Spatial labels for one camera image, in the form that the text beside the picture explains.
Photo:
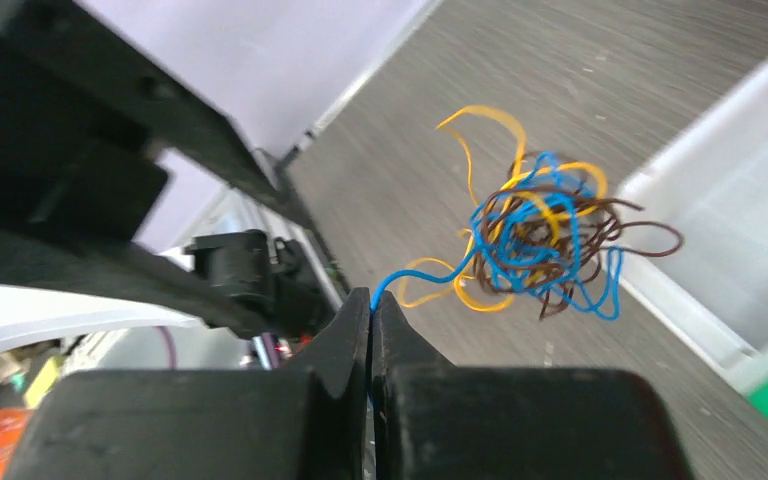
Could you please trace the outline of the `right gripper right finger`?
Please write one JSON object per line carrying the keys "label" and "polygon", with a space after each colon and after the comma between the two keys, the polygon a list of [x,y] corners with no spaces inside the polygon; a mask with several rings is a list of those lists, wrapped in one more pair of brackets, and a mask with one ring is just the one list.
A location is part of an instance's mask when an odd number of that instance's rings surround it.
{"label": "right gripper right finger", "polygon": [[661,397],[620,369],[467,367],[384,293],[371,320],[381,479],[690,479]]}

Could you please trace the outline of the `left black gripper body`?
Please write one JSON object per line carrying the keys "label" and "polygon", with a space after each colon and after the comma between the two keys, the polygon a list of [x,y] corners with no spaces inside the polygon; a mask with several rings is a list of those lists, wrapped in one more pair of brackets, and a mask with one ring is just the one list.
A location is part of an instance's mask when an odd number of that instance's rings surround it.
{"label": "left black gripper body", "polygon": [[73,1],[0,1],[0,284],[168,307],[249,338],[311,332],[318,289],[260,233],[195,241],[186,272],[135,242],[171,147],[302,226],[228,119]]}

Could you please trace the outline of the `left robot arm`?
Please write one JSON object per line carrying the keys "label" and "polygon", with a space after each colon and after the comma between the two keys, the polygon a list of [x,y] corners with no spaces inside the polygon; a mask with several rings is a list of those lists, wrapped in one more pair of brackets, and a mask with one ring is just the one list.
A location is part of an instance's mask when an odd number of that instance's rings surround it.
{"label": "left robot arm", "polygon": [[302,227],[229,119],[74,1],[0,1],[0,353],[205,321],[298,334],[256,244],[201,240],[188,272],[136,242],[172,148]]}

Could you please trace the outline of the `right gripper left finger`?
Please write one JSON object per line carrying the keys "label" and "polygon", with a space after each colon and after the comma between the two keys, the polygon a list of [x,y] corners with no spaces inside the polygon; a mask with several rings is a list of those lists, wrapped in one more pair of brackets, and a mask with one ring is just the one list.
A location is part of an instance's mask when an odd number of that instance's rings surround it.
{"label": "right gripper left finger", "polygon": [[370,294],[279,368],[93,370],[32,415],[9,479],[360,479]]}

